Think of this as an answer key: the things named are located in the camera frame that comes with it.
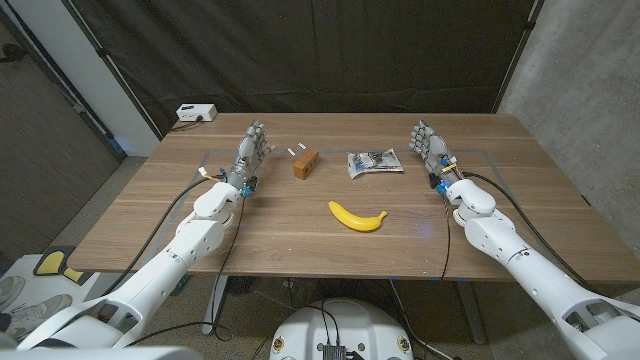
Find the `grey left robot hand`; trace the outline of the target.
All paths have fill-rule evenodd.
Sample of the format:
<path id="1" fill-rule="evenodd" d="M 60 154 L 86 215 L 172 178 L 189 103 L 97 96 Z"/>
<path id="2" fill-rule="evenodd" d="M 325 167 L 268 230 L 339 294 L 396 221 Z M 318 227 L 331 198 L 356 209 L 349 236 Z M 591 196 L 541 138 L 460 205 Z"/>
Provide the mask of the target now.
<path id="1" fill-rule="evenodd" d="M 266 156 L 275 149 L 274 145 L 269 145 L 265 125 L 258 119 L 254 119 L 238 145 L 226 182 L 239 191 L 244 191 L 251 179 L 257 178 Z"/>

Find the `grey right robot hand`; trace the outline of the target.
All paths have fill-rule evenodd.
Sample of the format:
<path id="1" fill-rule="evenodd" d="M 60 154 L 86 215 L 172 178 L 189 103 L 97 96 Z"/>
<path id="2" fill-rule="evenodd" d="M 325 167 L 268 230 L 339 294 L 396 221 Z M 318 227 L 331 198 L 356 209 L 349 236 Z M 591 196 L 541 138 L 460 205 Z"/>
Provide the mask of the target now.
<path id="1" fill-rule="evenodd" d="M 409 147 L 423 160 L 429 173 L 429 185 L 441 195 L 463 176 L 457 169 L 457 159 L 442 137 L 422 120 L 411 132 Z"/>

